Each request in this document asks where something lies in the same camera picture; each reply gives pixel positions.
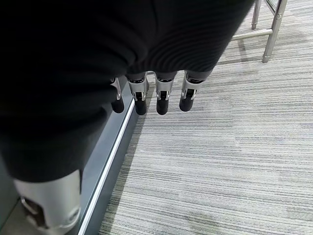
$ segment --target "metal frame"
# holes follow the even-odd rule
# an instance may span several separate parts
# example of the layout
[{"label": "metal frame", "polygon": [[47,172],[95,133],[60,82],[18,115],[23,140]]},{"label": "metal frame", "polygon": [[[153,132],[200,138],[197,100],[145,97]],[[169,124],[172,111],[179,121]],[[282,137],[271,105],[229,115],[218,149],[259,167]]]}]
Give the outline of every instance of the metal frame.
[{"label": "metal frame", "polygon": [[[235,41],[235,40],[241,40],[245,38],[253,38],[253,37],[268,35],[268,42],[266,44],[263,59],[262,59],[263,63],[267,63],[273,52],[273,48],[274,48],[275,41],[278,35],[279,27],[282,22],[282,18],[286,9],[287,0],[278,0],[277,6],[275,6],[275,4],[271,0],[264,0],[264,2],[270,9],[271,13],[274,15],[271,28],[234,35],[231,40]],[[252,18],[252,23],[251,23],[252,30],[256,28],[256,25],[258,23],[261,3],[262,3],[262,0],[255,0],[253,18]]]}]

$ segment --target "metal table leg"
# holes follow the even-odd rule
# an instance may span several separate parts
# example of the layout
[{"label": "metal table leg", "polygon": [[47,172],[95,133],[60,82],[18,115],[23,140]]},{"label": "metal table leg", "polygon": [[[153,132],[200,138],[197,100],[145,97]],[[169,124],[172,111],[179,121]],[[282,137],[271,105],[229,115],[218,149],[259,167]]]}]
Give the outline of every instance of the metal table leg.
[{"label": "metal table leg", "polygon": [[262,3],[262,0],[255,0],[253,18],[252,18],[252,23],[251,23],[252,24],[251,29],[255,29],[256,28],[256,24],[258,23],[261,3]]},{"label": "metal table leg", "polygon": [[275,45],[275,41],[278,35],[279,27],[282,22],[282,18],[286,9],[287,0],[279,0],[277,4],[277,8],[274,15],[274,20],[272,23],[273,33],[269,35],[268,42],[265,47],[264,55],[263,55],[263,63],[267,63],[270,56],[272,55],[273,48]]}]

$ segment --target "white edge strip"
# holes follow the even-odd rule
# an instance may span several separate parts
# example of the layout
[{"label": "white edge strip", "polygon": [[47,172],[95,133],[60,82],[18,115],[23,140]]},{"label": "white edge strip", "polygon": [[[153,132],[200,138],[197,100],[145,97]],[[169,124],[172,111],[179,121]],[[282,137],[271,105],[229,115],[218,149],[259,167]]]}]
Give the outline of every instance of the white edge strip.
[{"label": "white edge strip", "polygon": [[103,170],[103,172],[102,172],[102,174],[101,174],[99,183],[98,183],[98,185],[97,185],[97,188],[96,188],[96,190],[95,190],[95,192],[94,192],[94,194],[93,194],[93,197],[92,197],[91,202],[90,202],[90,204],[89,204],[89,207],[88,207],[88,209],[87,209],[87,213],[86,213],[86,215],[85,215],[85,218],[84,218],[84,220],[83,220],[83,223],[82,223],[82,225],[81,225],[81,227],[80,227],[80,229],[79,229],[78,235],[84,235],[85,232],[86,232],[86,229],[87,229],[87,226],[88,226],[88,224],[89,224],[90,218],[91,218],[91,216],[92,216],[92,213],[93,213],[93,211],[94,211],[94,208],[95,208],[96,203],[97,203],[97,201],[98,201],[98,198],[99,198],[99,196],[100,196],[100,192],[101,192],[101,190],[102,190],[102,188],[103,188],[103,185],[104,185],[104,182],[106,181],[106,178],[107,178],[107,176],[108,176],[109,170],[110,170],[110,168],[111,168],[111,165],[112,165],[112,162],[113,162],[114,157],[115,157],[115,155],[116,155],[116,152],[117,152],[117,149],[118,149],[118,147],[119,147],[119,144],[121,143],[121,140],[122,140],[122,138],[123,138],[123,135],[124,135],[126,126],[127,126],[127,124],[128,124],[129,118],[131,117],[131,114],[132,114],[132,112],[133,112],[134,104],[135,104],[135,102],[134,102],[134,100],[132,99],[131,104],[130,104],[130,106],[129,106],[129,109],[128,109],[128,111],[127,111],[127,114],[126,114],[126,116],[125,116],[125,118],[124,118],[122,127],[121,127],[121,129],[119,130],[118,136],[117,136],[117,138],[116,138],[116,141],[115,141],[114,146],[113,146],[113,148],[112,148],[112,151],[111,151],[111,153],[110,153],[110,156],[109,156],[109,159],[108,159],[108,161],[107,161],[107,164],[106,164],[106,166],[105,166],[105,168],[104,168],[104,170]]}]

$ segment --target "gray carpet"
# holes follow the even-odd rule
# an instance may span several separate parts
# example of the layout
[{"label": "gray carpet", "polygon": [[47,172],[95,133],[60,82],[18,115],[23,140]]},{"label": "gray carpet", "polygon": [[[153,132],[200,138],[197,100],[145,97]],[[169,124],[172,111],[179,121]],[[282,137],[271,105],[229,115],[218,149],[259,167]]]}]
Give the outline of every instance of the gray carpet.
[{"label": "gray carpet", "polygon": [[[100,235],[313,234],[312,12],[289,1],[267,64],[267,37],[231,42],[192,112],[182,72],[165,116],[150,91]],[[263,4],[258,28],[271,19]]]}]

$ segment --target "robotic hand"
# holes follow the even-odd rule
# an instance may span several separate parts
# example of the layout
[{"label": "robotic hand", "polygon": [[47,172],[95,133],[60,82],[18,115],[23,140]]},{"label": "robotic hand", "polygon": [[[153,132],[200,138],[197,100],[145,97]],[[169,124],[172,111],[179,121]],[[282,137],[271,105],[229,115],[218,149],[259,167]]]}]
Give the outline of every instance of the robotic hand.
[{"label": "robotic hand", "polygon": [[61,235],[78,221],[90,139],[105,125],[103,105],[124,109],[127,78],[146,113],[146,71],[156,73],[156,110],[168,109],[185,70],[180,109],[195,94],[253,0],[10,1],[0,85],[0,153],[29,221]]}]

